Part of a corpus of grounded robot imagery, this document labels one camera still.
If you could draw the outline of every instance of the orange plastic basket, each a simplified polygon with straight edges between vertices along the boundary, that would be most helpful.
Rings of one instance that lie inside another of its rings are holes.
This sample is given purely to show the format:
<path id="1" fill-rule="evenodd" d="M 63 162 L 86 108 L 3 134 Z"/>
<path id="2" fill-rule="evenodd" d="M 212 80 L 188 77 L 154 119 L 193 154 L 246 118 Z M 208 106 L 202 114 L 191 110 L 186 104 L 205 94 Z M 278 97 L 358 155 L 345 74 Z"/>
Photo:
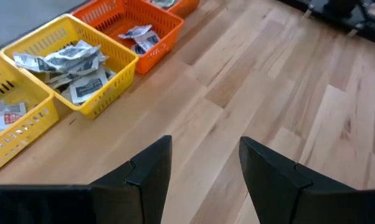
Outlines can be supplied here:
<path id="1" fill-rule="evenodd" d="M 176 4 L 170 7 L 168 12 L 185 18 L 197 9 L 199 3 L 200 0 L 176 0 Z"/>
<path id="2" fill-rule="evenodd" d="M 172 13 L 137 0 L 93 1 L 72 14 L 129 49 L 135 42 L 118 35 L 134 26 L 153 25 L 161 40 L 140 57 L 136 65 L 140 74 L 148 72 L 174 47 L 183 25 L 183 20 Z"/>

